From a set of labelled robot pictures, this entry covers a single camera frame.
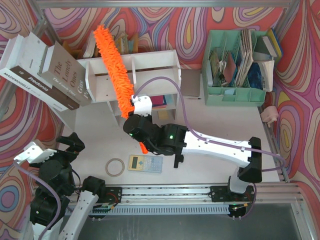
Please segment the black clip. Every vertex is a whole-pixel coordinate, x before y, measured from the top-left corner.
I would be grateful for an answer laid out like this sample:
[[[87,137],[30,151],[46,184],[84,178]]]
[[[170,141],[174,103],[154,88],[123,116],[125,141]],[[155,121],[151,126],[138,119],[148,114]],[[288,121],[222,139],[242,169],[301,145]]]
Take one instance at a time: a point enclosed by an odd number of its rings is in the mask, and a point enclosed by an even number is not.
[[[174,157],[174,165],[173,167],[177,169],[179,167],[179,163],[184,162],[184,156],[182,154],[176,154]]]

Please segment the clear tape roll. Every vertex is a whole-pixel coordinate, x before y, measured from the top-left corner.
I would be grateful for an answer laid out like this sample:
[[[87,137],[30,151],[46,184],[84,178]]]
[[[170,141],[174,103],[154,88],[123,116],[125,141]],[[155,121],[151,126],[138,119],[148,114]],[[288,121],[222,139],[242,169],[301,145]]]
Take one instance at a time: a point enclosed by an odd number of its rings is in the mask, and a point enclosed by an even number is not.
[[[125,163],[119,158],[112,158],[105,165],[105,172],[110,177],[119,177],[124,170]]]

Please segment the orange microfiber duster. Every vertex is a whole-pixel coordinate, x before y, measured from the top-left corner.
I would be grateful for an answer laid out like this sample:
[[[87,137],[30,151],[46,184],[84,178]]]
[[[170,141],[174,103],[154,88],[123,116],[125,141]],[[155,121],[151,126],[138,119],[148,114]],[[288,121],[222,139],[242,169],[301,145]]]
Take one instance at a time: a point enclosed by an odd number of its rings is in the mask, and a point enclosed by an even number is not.
[[[135,93],[134,85],[129,79],[122,56],[116,48],[110,30],[103,25],[99,25],[93,34],[112,82],[121,116],[125,118],[124,126],[128,127],[129,124],[137,123],[140,118],[137,114],[134,114],[135,107],[132,103],[132,97]]]

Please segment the white wooden bookshelf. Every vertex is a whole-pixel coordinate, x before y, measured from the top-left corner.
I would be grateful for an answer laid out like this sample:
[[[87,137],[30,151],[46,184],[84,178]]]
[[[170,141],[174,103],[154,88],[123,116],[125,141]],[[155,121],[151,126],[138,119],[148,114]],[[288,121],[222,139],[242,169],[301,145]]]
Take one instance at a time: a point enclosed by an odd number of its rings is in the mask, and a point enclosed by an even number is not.
[[[177,52],[175,50],[164,50],[125,54],[122,55],[122,60],[134,90],[138,90],[150,79],[157,78],[157,80],[145,86],[139,92],[140,95],[149,97],[172,95],[174,104],[170,104],[166,108],[152,109],[153,121],[158,125],[174,121],[177,116],[177,103],[180,97],[177,89],[170,81],[174,81],[177,85],[181,84],[181,67]],[[78,62],[85,67],[85,84],[92,103],[106,102],[113,120],[118,126],[122,126],[125,119],[121,116],[116,93],[102,58],[86,58],[80,59]],[[167,111],[168,119],[159,120],[159,111]]]

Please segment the yellow sticky notes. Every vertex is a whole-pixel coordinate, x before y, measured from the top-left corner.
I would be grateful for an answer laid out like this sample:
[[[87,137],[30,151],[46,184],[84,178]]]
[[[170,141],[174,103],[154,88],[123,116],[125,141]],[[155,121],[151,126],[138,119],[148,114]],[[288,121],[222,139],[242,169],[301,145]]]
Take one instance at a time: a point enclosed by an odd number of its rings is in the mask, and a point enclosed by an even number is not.
[[[159,120],[167,120],[169,118],[168,112],[166,110],[158,111]]]

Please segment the white side shelf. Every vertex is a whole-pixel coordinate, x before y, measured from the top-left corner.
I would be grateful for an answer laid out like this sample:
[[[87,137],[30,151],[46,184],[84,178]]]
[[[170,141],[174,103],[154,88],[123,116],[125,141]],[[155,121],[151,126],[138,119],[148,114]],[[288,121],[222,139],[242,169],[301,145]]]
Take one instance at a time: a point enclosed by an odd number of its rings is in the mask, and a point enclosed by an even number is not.
[[[54,112],[54,114],[62,121],[62,123],[71,131],[75,131],[76,127],[76,121],[78,115],[81,113],[82,110],[85,109],[85,107],[80,107],[75,110],[64,110],[59,111],[53,107],[50,106],[50,109]]]

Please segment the beige blue calculator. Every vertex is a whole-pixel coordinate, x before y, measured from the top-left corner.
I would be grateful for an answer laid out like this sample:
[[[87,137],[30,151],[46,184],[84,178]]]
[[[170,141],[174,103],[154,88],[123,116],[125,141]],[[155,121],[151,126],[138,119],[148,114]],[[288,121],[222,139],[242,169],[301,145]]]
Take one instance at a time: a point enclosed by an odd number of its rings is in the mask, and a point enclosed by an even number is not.
[[[162,172],[163,157],[149,155],[130,155],[128,170],[146,173]]]

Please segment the stack of coloured paper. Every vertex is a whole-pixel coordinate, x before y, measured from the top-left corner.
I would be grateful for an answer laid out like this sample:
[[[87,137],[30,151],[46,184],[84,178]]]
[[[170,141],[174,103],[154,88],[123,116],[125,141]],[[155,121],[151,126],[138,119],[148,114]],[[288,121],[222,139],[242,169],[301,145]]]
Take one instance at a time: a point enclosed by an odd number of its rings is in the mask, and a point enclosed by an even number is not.
[[[174,104],[174,99],[171,94],[151,96],[150,99],[153,109],[162,109]]]

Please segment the grey book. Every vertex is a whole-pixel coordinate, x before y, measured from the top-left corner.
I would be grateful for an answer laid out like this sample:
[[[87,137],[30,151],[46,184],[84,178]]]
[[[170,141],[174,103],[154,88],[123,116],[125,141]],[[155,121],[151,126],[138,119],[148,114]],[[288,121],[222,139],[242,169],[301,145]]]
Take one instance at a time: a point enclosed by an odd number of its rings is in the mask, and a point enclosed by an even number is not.
[[[39,75],[80,106],[91,103],[85,81],[86,69],[59,42],[47,49]]]

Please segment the mint green desk organizer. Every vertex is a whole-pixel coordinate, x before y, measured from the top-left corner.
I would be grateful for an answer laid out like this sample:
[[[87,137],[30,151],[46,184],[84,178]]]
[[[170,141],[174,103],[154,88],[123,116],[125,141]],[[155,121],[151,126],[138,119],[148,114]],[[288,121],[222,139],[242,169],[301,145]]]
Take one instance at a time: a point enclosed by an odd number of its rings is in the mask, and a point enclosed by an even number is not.
[[[265,89],[253,87],[248,76],[257,38],[264,35],[246,28],[209,31],[201,67],[207,106],[260,107],[264,103]]]

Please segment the books behind shelf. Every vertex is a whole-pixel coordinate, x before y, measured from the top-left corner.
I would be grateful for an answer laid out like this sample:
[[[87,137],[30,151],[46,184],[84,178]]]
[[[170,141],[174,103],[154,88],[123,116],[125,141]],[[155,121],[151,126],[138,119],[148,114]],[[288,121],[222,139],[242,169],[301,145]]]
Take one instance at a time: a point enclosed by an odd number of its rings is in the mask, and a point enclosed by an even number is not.
[[[128,39],[128,35],[125,32],[121,32],[118,38],[112,36],[112,39],[121,55],[138,53],[139,35],[137,33]],[[101,57],[93,30],[90,32],[82,49],[72,50],[66,41],[63,42],[62,47],[76,60]]]

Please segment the brown book Fredonia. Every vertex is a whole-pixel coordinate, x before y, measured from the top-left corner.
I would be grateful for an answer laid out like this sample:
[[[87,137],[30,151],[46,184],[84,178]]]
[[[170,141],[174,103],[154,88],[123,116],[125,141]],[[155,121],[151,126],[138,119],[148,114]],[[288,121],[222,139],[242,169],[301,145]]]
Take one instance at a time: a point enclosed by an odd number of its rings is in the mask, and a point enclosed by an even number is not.
[[[48,93],[51,97],[60,101],[61,103],[66,103],[67,109],[69,110],[78,109],[80,107],[78,103],[62,93],[39,75],[46,58],[47,50],[48,46],[31,32],[28,36],[24,37],[21,66],[28,73],[30,73],[31,76],[41,81],[46,87],[49,88]]]

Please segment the pink pig figurine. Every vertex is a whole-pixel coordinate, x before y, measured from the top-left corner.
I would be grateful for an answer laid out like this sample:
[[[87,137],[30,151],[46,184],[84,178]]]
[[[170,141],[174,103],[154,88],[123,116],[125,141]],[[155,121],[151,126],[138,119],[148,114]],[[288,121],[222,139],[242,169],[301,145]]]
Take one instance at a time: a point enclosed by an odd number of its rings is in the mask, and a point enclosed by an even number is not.
[[[260,114],[261,120],[262,122],[266,123],[267,126],[270,128],[271,124],[273,122],[276,122],[278,117],[279,117],[279,113],[278,110],[276,108],[276,106],[271,105],[266,107],[263,112]]]

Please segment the white book Mademoiselle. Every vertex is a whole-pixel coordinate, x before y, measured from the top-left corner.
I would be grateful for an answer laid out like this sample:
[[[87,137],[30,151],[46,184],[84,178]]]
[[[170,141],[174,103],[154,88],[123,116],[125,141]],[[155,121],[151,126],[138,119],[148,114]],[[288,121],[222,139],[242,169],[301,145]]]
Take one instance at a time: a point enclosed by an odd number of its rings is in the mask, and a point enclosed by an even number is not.
[[[66,103],[50,96],[49,88],[22,67],[24,39],[23,36],[17,35],[8,41],[0,60],[0,76],[56,110],[60,112],[67,110]]]

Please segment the aluminium mounting rail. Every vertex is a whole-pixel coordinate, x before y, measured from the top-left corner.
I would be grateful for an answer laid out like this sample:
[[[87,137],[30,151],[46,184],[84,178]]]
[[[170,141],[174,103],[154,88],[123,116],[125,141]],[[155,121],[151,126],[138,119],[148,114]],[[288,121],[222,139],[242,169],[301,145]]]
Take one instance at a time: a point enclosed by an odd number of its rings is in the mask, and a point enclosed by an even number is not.
[[[245,193],[232,193],[226,184],[167,184],[167,185],[106,185],[106,199],[121,204],[195,204],[242,203],[256,200],[258,204],[301,203],[302,190],[295,183],[262,183],[249,185]]]

